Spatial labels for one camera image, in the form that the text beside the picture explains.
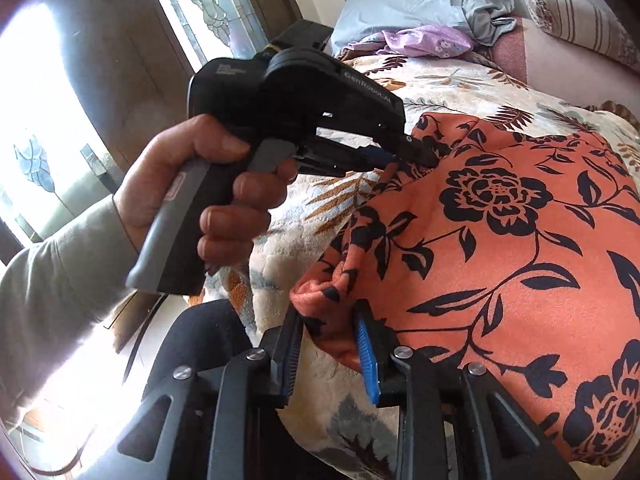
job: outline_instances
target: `purple fabric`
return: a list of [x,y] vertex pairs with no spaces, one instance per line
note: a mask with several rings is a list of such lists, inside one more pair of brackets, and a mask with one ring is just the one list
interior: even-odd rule
[[398,32],[383,30],[360,41],[351,41],[347,49],[372,54],[403,56],[456,57],[471,50],[474,42],[455,28],[430,23]]

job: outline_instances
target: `cable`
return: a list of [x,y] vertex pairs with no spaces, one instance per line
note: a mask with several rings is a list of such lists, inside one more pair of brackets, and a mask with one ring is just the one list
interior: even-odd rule
[[[168,296],[169,296],[168,294],[162,294],[156,300],[156,302],[154,303],[154,306],[151,308],[149,313],[146,315],[145,322],[142,324],[142,327],[140,327],[140,333],[138,334],[138,337],[136,338],[136,340],[133,343],[133,346],[131,348],[131,354],[129,354],[129,359],[127,360],[127,366],[125,367],[124,374],[122,376],[122,384],[127,382],[127,379],[129,378],[129,374],[131,373],[131,369],[133,368],[133,363],[135,362],[136,355],[138,354],[138,349],[140,348],[140,343],[142,343],[142,338],[145,336],[146,329],[149,328],[149,325],[151,324],[152,319],[154,318],[154,316],[156,315],[156,313],[160,309],[160,305],[162,305],[164,303],[164,300],[166,300],[166,298]],[[29,465],[29,463],[26,461],[26,459],[24,459],[24,461],[27,463],[27,466],[29,467],[29,469],[31,469],[31,471],[33,473],[36,473],[37,475],[42,475],[42,476],[62,476],[62,475],[65,475],[66,473],[69,473],[78,464],[78,462],[80,462],[80,457],[82,456],[82,453],[84,452],[84,448],[89,443],[89,440],[91,439],[91,437],[95,433],[95,430],[97,430],[97,429],[98,429],[98,425],[95,424],[91,428],[91,431],[89,431],[89,434],[86,436],[86,439],[82,443],[82,446],[80,446],[78,448],[78,451],[76,452],[74,457],[64,467],[62,467],[62,468],[60,468],[60,469],[58,469],[56,471],[45,471],[45,470],[42,470],[42,469],[37,469],[37,468],[32,467],[31,465]]]

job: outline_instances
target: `sleeve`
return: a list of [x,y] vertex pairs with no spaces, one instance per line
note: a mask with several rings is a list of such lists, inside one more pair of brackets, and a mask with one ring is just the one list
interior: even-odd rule
[[109,196],[9,263],[0,281],[0,417],[8,428],[131,292],[125,280],[136,257]]

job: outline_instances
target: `orange fabric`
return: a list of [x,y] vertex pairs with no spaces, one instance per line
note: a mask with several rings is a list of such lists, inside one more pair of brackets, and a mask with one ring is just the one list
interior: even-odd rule
[[291,291],[316,344],[358,370],[366,299],[433,361],[483,362],[566,460],[607,465],[640,408],[640,201],[598,134],[532,138],[426,113],[434,170],[391,164]]

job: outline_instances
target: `black pants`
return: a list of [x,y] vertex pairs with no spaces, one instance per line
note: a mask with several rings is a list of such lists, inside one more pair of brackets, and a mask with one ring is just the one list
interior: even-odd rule
[[[146,383],[143,399],[180,365],[195,371],[224,366],[251,348],[244,327],[228,301],[212,301],[185,310],[167,333]],[[262,443],[267,458],[264,480],[345,480],[345,476],[302,449],[275,410],[267,413]]]

